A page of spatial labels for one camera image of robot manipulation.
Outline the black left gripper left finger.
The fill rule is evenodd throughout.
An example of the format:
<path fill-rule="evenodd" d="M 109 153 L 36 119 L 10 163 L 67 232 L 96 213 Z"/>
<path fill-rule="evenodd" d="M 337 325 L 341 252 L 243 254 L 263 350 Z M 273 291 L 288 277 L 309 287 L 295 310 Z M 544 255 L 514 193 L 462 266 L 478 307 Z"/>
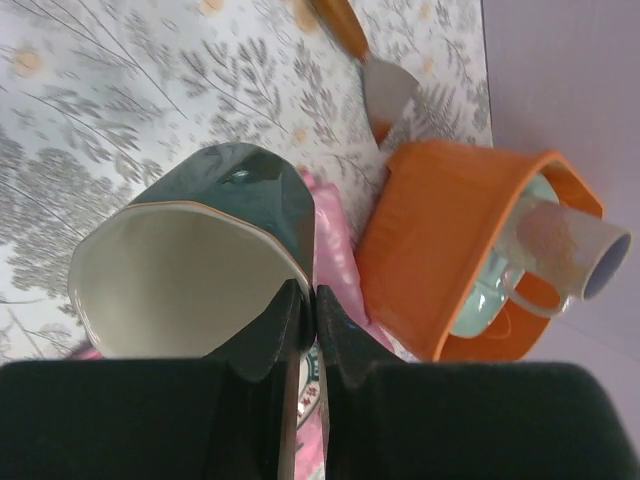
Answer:
<path fill-rule="evenodd" d="M 194 359 L 23 361 L 1 370 L 5 479 L 290 479 L 303 300 Z"/>

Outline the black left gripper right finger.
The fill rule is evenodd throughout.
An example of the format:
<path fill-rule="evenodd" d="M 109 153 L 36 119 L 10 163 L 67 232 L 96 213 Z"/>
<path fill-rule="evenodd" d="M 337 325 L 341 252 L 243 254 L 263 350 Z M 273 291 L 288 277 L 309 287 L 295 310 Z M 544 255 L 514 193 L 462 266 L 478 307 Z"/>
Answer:
<path fill-rule="evenodd" d="M 319 287 L 329 479 L 635 479 L 607 393 L 567 363 L 413 363 Z"/>

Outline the dark green mug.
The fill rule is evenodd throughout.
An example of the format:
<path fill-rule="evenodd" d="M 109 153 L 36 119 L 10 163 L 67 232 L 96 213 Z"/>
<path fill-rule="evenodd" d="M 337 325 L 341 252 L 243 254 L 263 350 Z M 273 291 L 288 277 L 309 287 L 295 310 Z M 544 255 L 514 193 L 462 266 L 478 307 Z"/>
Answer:
<path fill-rule="evenodd" d="M 262 147 L 202 148 L 75 248 L 68 293 L 107 358 L 201 357 L 295 280 L 313 296 L 315 207 L 301 173 Z"/>

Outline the pink purple ceramic mug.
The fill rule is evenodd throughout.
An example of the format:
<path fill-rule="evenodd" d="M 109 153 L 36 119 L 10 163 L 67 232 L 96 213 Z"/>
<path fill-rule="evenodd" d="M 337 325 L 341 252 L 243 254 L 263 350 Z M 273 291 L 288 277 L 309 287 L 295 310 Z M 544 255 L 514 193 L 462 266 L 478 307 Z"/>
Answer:
<path fill-rule="evenodd" d="M 573 298 L 597 296 L 629 254 L 630 231 L 583 211 L 533 195 L 514 205 L 495 243 L 507 260 L 502 284 L 509 299 L 539 317 L 564 313 Z M 542 307 L 516 291 L 514 275 L 522 271 L 549 284 L 559 296 Z"/>

